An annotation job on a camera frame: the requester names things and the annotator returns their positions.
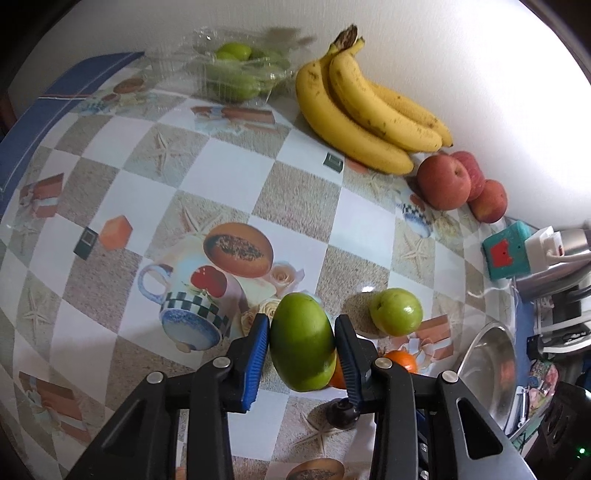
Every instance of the banana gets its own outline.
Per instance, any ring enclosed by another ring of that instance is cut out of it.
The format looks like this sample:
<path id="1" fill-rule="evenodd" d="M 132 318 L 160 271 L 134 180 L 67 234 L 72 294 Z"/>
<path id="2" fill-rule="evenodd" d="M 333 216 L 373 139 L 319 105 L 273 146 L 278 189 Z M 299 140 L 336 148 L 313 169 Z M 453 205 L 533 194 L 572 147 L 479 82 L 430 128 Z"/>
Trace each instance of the banana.
<path id="1" fill-rule="evenodd" d="M 404 150 L 360 127 L 330 97 L 330 62 L 346 43 L 342 38 L 344 33 L 345 31 L 330 45 L 324 57 L 304 65 L 298 72 L 295 93 L 300 110 L 323 140 L 348 157 L 385 173 L 410 173 L 413 162 Z"/>
<path id="2" fill-rule="evenodd" d="M 354 58 L 364 44 L 360 38 L 330 63 L 330 84 L 349 115 L 371 133 L 407 151 L 439 150 L 442 140 L 437 132 L 402 115 L 373 92 Z"/>
<path id="3" fill-rule="evenodd" d="M 404 95 L 395 92 L 394 90 L 390 90 L 383 85 L 370 80 L 368 83 L 374 93 L 390 107 L 397 110 L 404 116 L 409 117 L 411 120 L 414 120 L 419 125 L 430 128 L 431 130 L 435 130 L 439 135 L 441 135 L 441 140 L 443 141 L 444 147 L 451 147 L 453 145 L 453 138 L 449 129 L 441 120 L 439 120 L 425 107 L 413 102 L 410 98 L 407 98 Z"/>

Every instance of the banana stem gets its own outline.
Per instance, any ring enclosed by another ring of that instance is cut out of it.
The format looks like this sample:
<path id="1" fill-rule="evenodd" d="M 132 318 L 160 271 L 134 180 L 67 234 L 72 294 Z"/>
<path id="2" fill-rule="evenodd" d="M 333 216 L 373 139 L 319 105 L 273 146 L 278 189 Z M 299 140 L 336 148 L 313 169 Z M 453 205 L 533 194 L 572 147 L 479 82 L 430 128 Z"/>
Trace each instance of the banana stem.
<path id="1" fill-rule="evenodd" d="M 337 51 L 346 50 L 347 48 L 351 48 L 357 39 L 357 25 L 351 24 L 347 28 L 345 28 L 339 35 L 335 38 L 335 41 L 331 43 L 331 47 L 335 46 Z"/>

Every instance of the metal bowl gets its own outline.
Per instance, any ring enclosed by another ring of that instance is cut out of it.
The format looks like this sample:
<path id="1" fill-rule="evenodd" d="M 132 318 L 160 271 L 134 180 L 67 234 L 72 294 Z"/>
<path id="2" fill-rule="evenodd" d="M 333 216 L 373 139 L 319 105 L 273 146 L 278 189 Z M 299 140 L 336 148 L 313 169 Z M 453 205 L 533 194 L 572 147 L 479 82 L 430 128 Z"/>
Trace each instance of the metal bowl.
<path id="1" fill-rule="evenodd" d="M 513 405 L 516 370 L 511 334 L 499 322 L 489 323 L 476 335 L 457 369 L 458 376 L 501 429 Z"/>

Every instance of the printed dice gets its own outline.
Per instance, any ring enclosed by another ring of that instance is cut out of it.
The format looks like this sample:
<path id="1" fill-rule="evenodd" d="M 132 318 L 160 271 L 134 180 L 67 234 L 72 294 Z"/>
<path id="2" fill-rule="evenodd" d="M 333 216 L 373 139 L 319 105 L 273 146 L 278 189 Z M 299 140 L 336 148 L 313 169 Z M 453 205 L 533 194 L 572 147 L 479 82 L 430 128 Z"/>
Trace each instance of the printed dice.
<path id="1" fill-rule="evenodd" d="M 100 243 L 106 250 L 117 250 L 125 248 L 133 228 L 125 215 L 107 220 L 100 232 Z"/>

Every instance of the teal box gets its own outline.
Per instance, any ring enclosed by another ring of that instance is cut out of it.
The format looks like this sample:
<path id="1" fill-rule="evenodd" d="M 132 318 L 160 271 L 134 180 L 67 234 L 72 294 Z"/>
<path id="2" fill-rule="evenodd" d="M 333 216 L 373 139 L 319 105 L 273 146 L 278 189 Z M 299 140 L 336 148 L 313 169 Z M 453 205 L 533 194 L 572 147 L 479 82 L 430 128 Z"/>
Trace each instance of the teal box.
<path id="1" fill-rule="evenodd" d="M 530 273 L 525 241 L 531 237 L 530 227 L 517 220 L 482 242 L 491 280 L 511 278 Z"/>

